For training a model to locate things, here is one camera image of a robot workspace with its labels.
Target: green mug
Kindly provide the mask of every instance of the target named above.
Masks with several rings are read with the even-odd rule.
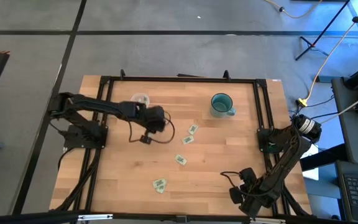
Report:
[[[225,115],[234,116],[236,109],[233,107],[233,101],[230,96],[224,93],[215,94],[211,100],[211,114],[217,118]]]

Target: yellow cable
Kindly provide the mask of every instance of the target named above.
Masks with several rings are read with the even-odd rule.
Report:
[[[307,101],[311,96],[311,92],[313,91],[313,87],[314,84],[316,83],[317,77],[319,76],[320,72],[322,71],[323,67],[326,65],[328,59],[331,57],[331,55],[333,54],[333,52],[335,51],[335,49],[339,46],[339,44],[342,42],[342,40],[345,39],[345,36],[349,33],[349,31],[352,29],[352,27],[354,26],[354,24],[356,24],[355,22],[353,22],[353,24],[348,28],[348,30],[345,32],[345,34],[342,36],[342,38],[339,40],[339,42],[335,45],[335,47],[332,49],[332,51],[328,54],[326,60],[324,61],[323,65],[320,67],[320,69],[318,70],[316,76],[314,77],[313,83],[311,84],[310,87],[310,91],[309,91],[309,95],[308,97],[306,97],[305,99],[298,99],[299,102],[303,105],[303,106],[307,106]]]
[[[268,2],[274,6],[277,6],[278,8],[281,8],[281,6],[279,6],[278,4],[270,1],[270,0],[264,0],[265,2]],[[303,14],[302,16],[291,16],[289,13],[287,13],[287,11],[285,9],[283,9],[283,12],[291,17],[292,19],[299,19],[299,18],[302,18],[303,16],[306,16],[307,14],[311,13],[323,0],[320,0],[315,6],[313,6],[312,8],[309,9],[309,11],[307,11],[305,14]]]

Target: concrete floor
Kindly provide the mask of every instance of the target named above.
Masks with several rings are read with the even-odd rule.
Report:
[[[290,0],[277,3],[292,14],[301,14],[314,4]],[[71,29],[79,5],[80,0],[15,3],[0,0],[0,29]],[[313,31],[322,30],[341,5],[324,2],[307,17],[292,20],[262,0],[95,0],[87,3],[80,30]],[[345,31],[351,25],[351,18],[345,9],[330,30]],[[0,50],[11,51],[0,79],[0,141],[6,144],[0,150],[0,215],[7,214],[11,206],[67,40],[65,35],[0,36]],[[329,52],[338,40],[338,37],[324,37],[318,47]],[[319,52],[309,52],[294,61],[305,48],[297,36],[77,36],[61,91],[78,92],[83,75],[118,75],[120,69],[129,76],[186,73],[206,77],[221,77],[224,70],[229,70],[234,78],[281,79],[288,107],[293,110],[294,100],[307,95],[325,59]],[[357,70],[358,37],[350,37],[335,51],[322,75],[341,77]],[[308,103],[325,101],[331,95],[330,84],[318,83]],[[314,116],[335,110],[334,102],[330,101],[303,112]],[[329,148],[342,142],[337,119],[323,125],[320,147]],[[24,212],[48,209],[62,145],[63,138],[50,128]],[[311,189],[319,195],[313,187],[318,182],[308,182],[308,191]],[[325,218],[336,213],[328,210],[321,213],[313,209],[313,213]]]

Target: wooden table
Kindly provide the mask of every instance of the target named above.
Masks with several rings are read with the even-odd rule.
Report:
[[[96,97],[100,76],[84,76],[80,93]],[[273,119],[277,128],[290,124],[287,105],[280,80],[267,80]],[[214,118],[209,113],[211,97],[227,93],[237,113],[229,118]],[[160,105],[172,116],[175,138],[169,144],[153,142],[129,143],[127,122],[108,116],[106,147],[101,160],[91,206],[92,212],[147,213],[186,215],[244,215],[229,196],[230,183],[221,175],[224,170],[240,171],[251,167],[260,177],[265,173],[263,155],[259,151],[256,130],[257,112],[252,85],[242,83],[187,82],[126,82],[116,81],[112,101],[130,100],[135,93],[150,96],[150,105]],[[267,123],[264,106],[264,121]],[[91,119],[91,112],[81,114]],[[188,128],[197,124],[195,141],[183,145]],[[133,139],[144,128],[132,124]],[[164,141],[172,135],[172,127],[154,136]],[[175,160],[177,154],[187,160],[185,166]],[[75,149],[63,159],[58,173],[50,208],[59,206],[78,181],[84,149]],[[163,194],[157,193],[152,181],[167,179]],[[240,184],[233,177],[235,184]],[[296,201],[311,212],[299,163],[285,179]],[[81,208],[85,205],[87,189],[83,191]],[[282,212],[281,200],[277,200]],[[272,210],[262,207],[258,216],[272,216]]]

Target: desk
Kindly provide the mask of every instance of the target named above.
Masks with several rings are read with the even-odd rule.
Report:
[[[84,76],[80,93],[95,98],[100,78]],[[267,85],[275,125],[284,128],[290,120],[281,81],[267,80]],[[211,97],[219,92],[232,97],[237,110],[235,116],[217,119],[210,115]],[[231,202],[229,182],[219,173],[246,167],[253,168],[257,177],[265,173],[263,155],[257,143],[259,126],[252,85],[115,81],[111,100],[129,100],[135,93],[148,94],[151,106],[161,105],[171,114],[175,138],[170,144],[129,143],[128,123],[108,116],[108,139],[101,151],[91,211],[243,216],[238,205]],[[92,113],[82,111],[81,114],[91,119]],[[195,141],[183,145],[181,140],[189,135],[187,130],[192,124],[199,126]],[[132,128],[133,139],[144,133],[144,129],[136,124],[132,124]],[[172,127],[167,126],[164,133],[156,134],[154,138],[169,139],[171,134]],[[185,166],[176,163],[176,154],[188,160]],[[62,160],[50,208],[59,206],[76,185],[83,155],[84,149],[75,149]],[[152,186],[152,181],[159,178],[167,179],[163,194],[157,193]],[[239,179],[234,180],[235,184],[240,183]],[[296,201],[311,213],[299,163],[285,183]],[[81,208],[85,204],[86,192],[85,188]],[[262,208],[259,216],[271,217],[272,210]]]
[[[344,86],[342,78],[332,80],[338,111],[346,109],[358,100],[358,90],[349,90]],[[358,113],[349,111],[339,116],[344,144],[328,149],[328,153],[319,152],[301,160],[303,170],[313,169],[335,162],[349,161],[358,164]]]

